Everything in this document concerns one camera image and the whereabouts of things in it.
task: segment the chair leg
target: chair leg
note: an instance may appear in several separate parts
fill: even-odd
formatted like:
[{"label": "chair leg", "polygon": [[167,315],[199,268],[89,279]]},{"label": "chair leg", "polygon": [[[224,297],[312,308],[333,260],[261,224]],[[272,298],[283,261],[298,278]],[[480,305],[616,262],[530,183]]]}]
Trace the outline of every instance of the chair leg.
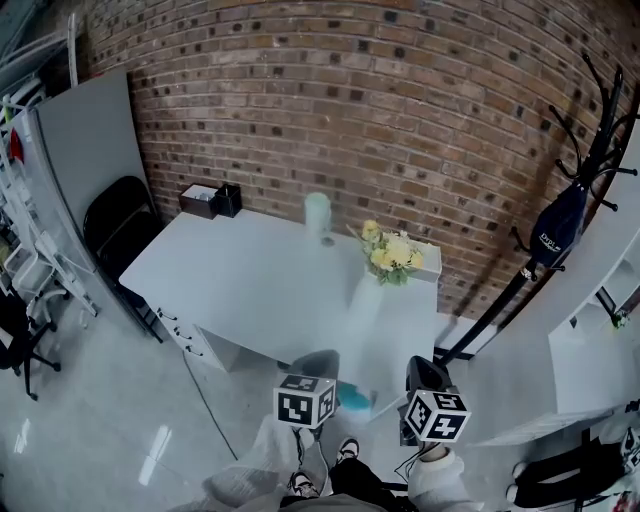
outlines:
[{"label": "chair leg", "polygon": [[24,361],[24,385],[27,390],[27,395],[31,400],[37,402],[38,395],[31,392],[31,358],[27,357]]},{"label": "chair leg", "polygon": [[56,372],[59,372],[62,369],[62,367],[60,366],[60,363],[52,363],[51,361],[45,359],[44,357],[39,356],[35,352],[31,354],[31,358],[35,359],[36,361],[40,361],[42,364],[46,364],[49,368],[53,368],[53,370]]}]

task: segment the cable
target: cable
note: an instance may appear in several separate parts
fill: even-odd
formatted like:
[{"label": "cable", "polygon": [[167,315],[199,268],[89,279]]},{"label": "cable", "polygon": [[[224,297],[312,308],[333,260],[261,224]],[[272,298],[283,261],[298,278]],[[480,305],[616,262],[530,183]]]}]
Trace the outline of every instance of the cable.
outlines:
[{"label": "cable", "polygon": [[187,354],[185,352],[182,352],[182,359],[184,359],[184,364],[187,367],[187,370],[189,371],[189,375],[191,375],[191,380],[193,380],[193,383],[196,385],[198,393],[200,394],[200,398],[202,399],[202,403],[207,408],[207,411],[209,411],[209,416],[211,416],[211,419],[213,420],[214,425],[218,429],[218,432],[220,432],[220,435],[222,436],[222,439],[224,439],[224,442],[227,443],[227,448],[229,448],[229,451],[231,452],[231,455],[233,455],[234,459],[238,460],[238,456],[236,455],[236,452],[234,452],[233,448],[231,448],[231,445],[229,444],[229,441],[228,441],[227,437],[222,433],[222,429],[220,428],[220,425],[218,425],[218,422],[216,421],[216,417],[213,415],[213,412],[211,411],[211,408],[209,407],[209,404],[204,399],[204,395],[202,394],[202,390],[200,389],[200,385],[198,384],[198,381],[194,377],[193,372],[191,371],[191,367],[189,366],[189,363],[187,362]]},{"label": "cable", "polygon": [[304,462],[304,444],[302,444],[302,439],[300,438],[300,430],[302,428],[292,428],[293,435],[296,438],[296,448],[298,449],[298,470],[302,467],[302,463]]},{"label": "cable", "polygon": [[[396,469],[393,470],[393,472],[398,475],[400,478],[402,478],[404,480],[404,482],[406,484],[409,483],[409,473],[411,471],[411,469],[413,469],[413,465],[415,464],[416,460],[418,460],[418,457],[422,457],[425,453],[429,453],[431,450],[433,450],[436,446],[439,446],[440,443],[435,443],[433,446],[430,446],[427,449],[422,449],[419,450],[418,452],[414,453],[411,457],[409,457],[407,460],[405,460],[404,462],[402,462]],[[402,466],[404,466],[405,464],[408,464],[408,466],[405,468],[405,476],[403,476],[401,473],[398,472],[398,470],[400,468],[402,468]]]},{"label": "cable", "polygon": [[320,451],[320,457],[322,457],[322,462],[324,462],[325,476],[324,482],[322,482],[322,490],[320,491],[320,496],[324,493],[325,487],[327,487],[327,482],[329,481],[329,463],[327,462],[327,458],[324,456],[324,451],[322,450],[322,443],[320,443],[320,439],[318,438],[318,450]]}]

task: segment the tissue box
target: tissue box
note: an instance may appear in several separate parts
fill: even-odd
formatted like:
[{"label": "tissue box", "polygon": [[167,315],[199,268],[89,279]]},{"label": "tissue box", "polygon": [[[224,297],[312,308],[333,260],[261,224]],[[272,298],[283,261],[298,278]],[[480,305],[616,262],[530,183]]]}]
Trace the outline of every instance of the tissue box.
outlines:
[{"label": "tissue box", "polygon": [[203,185],[191,185],[180,194],[180,208],[183,212],[204,217],[205,219],[213,219],[218,213],[217,191],[218,189]]}]

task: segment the flower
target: flower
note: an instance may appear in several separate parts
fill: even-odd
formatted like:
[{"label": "flower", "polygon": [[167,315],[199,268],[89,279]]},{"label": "flower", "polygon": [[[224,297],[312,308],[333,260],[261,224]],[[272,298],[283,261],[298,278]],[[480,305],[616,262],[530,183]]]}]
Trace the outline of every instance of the flower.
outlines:
[{"label": "flower", "polygon": [[374,249],[371,253],[371,263],[380,267],[383,270],[393,270],[391,266],[391,260],[389,259],[389,253],[384,249]]},{"label": "flower", "polygon": [[409,261],[409,264],[415,268],[422,268],[423,263],[422,253],[420,251],[415,251],[411,255],[411,261]]},{"label": "flower", "polygon": [[406,231],[384,231],[375,220],[364,222],[361,235],[349,225],[347,229],[362,244],[369,272],[380,284],[406,284],[409,275],[424,264],[422,253]]},{"label": "flower", "polygon": [[365,220],[362,226],[362,238],[368,242],[375,239],[380,233],[380,226],[375,220]]},{"label": "flower", "polygon": [[398,235],[385,233],[387,241],[387,253],[391,264],[404,267],[411,260],[411,246],[407,239],[403,239]]}]

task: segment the black office chair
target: black office chair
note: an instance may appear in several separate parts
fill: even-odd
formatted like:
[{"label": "black office chair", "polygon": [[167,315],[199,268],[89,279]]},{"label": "black office chair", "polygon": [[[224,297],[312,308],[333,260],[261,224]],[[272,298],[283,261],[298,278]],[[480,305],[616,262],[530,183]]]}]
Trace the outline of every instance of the black office chair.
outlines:
[{"label": "black office chair", "polygon": [[0,370],[13,368],[14,373],[20,376],[20,366],[24,365],[24,384],[27,395],[32,400],[38,400],[38,395],[31,392],[31,360],[35,359],[45,364],[54,371],[60,371],[60,363],[52,363],[35,353],[35,348],[42,336],[53,324],[46,323],[35,332],[33,319],[27,317],[27,305],[18,296],[0,293],[0,327],[13,336],[9,348],[0,342]]},{"label": "black office chair", "polygon": [[[102,192],[87,209],[83,226],[85,243],[111,281],[111,287],[160,343],[162,339],[152,328],[155,313],[142,297],[122,286],[118,279],[161,229],[147,188],[134,176],[120,178]],[[149,312],[153,314],[150,323]]]}]

